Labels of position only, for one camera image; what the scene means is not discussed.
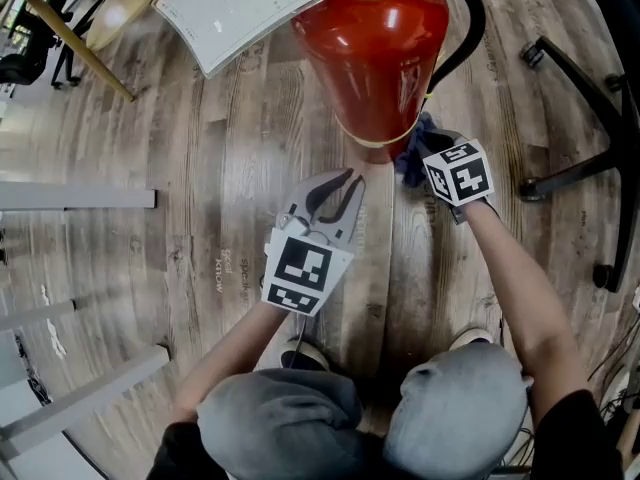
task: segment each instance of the office chair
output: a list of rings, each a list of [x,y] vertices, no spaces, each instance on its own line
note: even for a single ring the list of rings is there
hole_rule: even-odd
[[[596,264],[593,282],[610,292],[620,289],[640,205],[640,129],[636,102],[640,101],[640,0],[596,0],[609,27],[620,56],[624,74],[609,75],[610,91],[622,92],[621,111],[587,75],[548,38],[541,36],[520,54],[534,68],[546,53],[564,71],[587,100],[609,136],[609,149],[589,160],[547,178],[530,178],[520,186],[525,201],[537,201],[546,194],[600,172],[617,169],[620,174],[621,203],[618,245],[613,265]]]
[[[51,8],[65,21],[71,21],[73,13],[62,11],[67,0],[47,0]],[[12,53],[0,59],[0,83],[31,85],[44,72],[47,66],[49,49],[58,40],[47,24],[38,16],[27,12],[26,2],[22,4],[9,31],[13,35],[17,27],[29,31],[27,46],[22,53]]]
[[[93,15],[98,10],[98,8],[102,5],[105,0],[97,0],[95,4],[91,6],[91,8],[87,11],[87,13],[80,18],[75,27],[73,27],[73,32],[78,36],[82,37],[86,34],[91,28],[91,24],[93,23]],[[62,47],[62,51],[60,52],[60,57],[58,57],[58,63],[56,64],[56,68],[53,71],[53,78],[51,79],[51,86],[54,89],[60,89],[62,87],[62,83],[58,82],[58,74],[62,69],[62,64],[65,64],[65,74],[67,77],[67,82],[71,87],[75,87],[80,83],[81,78],[79,76],[72,76],[73,69],[73,50],[69,48],[66,44]]]

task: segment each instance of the sleeve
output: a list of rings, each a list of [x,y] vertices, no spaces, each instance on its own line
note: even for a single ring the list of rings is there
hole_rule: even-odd
[[[147,480],[228,480],[204,449],[196,423],[174,423],[162,436]]]
[[[622,480],[620,453],[607,434],[590,391],[560,400],[542,418],[535,436],[531,478]]]

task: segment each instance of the gray pants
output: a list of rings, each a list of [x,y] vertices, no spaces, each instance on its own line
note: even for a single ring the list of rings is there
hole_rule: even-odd
[[[382,449],[356,430],[353,382],[290,369],[236,375],[198,407],[202,442],[238,480],[381,478],[385,467],[428,480],[475,480],[508,451],[527,408],[518,363],[471,343],[409,372]]]

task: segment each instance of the blue cloth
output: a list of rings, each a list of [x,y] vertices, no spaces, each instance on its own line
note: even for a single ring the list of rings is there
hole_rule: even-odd
[[[427,132],[437,129],[431,114],[428,112],[420,114],[416,126],[409,135],[406,149],[394,160],[396,171],[404,174],[403,183],[407,187],[418,187],[427,179],[427,172],[422,163],[423,155],[420,151],[429,149]]]

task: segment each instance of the red fire extinguisher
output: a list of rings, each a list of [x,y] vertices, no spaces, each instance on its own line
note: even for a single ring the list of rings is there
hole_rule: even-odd
[[[469,31],[435,72],[446,0],[324,0],[292,20],[340,125],[366,160],[385,163],[404,150],[424,99],[480,43],[482,0],[465,2]]]

